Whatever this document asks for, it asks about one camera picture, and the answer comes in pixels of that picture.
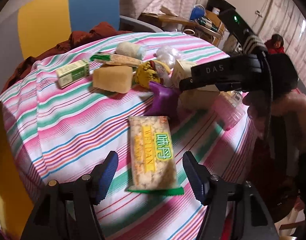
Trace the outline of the right hand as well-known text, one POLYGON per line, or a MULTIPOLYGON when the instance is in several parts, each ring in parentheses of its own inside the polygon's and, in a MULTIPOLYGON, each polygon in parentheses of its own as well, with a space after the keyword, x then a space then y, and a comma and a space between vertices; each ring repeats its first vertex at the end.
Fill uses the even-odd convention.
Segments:
POLYGON ((263 92, 249 92, 243 104, 248 106, 247 114, 261 135, 264 135, 266 117, 270 114, 272 127, 289 129, 293 144, 301 153, 306 152, 306 95, 292 91, 275 99, 269 107, 263 92))

